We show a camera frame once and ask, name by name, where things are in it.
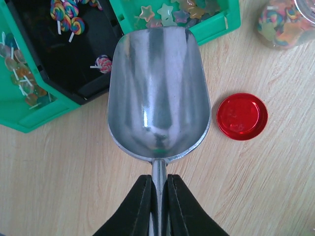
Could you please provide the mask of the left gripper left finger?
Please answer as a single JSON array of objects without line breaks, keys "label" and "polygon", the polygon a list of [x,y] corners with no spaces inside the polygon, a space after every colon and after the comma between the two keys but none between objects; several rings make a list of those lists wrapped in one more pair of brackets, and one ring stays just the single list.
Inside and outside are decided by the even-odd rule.
[{"label": "left gripper left finger", "polygon": [[152,177],[141,175],[116,212],[95,236],[147,236],[151,213]]}]

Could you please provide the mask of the green bin star candies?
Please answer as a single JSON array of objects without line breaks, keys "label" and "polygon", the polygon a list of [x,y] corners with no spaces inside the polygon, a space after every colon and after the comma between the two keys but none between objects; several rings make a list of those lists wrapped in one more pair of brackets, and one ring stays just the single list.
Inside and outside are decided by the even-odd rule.
[{"label": "green bin star candies", "polygon": [[237,0],[112,0],[110,4],[124,34],[186,28],[198,45],[223,36],[241,25]]}]

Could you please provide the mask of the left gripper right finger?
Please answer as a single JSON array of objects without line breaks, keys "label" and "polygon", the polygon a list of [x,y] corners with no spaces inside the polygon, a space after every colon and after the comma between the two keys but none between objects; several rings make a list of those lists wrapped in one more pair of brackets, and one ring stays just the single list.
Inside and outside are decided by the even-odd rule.
[{"label": "left gripper right finger", "polygon": [[179,175],[167,177],[168,206],[173,236],[226,236],[201,207]]}]

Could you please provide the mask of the metal candy scoop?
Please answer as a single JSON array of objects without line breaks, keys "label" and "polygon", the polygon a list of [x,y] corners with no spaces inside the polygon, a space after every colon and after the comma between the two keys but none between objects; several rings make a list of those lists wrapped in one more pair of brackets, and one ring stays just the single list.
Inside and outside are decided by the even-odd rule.
[{"label": "metal candy scoop", "polygon": [[203,141],[210,121],[202,59],[189,29],[142,29],[119,40],[112,60],[108,126],[119,148],[152,166],[149,235],[170,235],[167,165]]}]

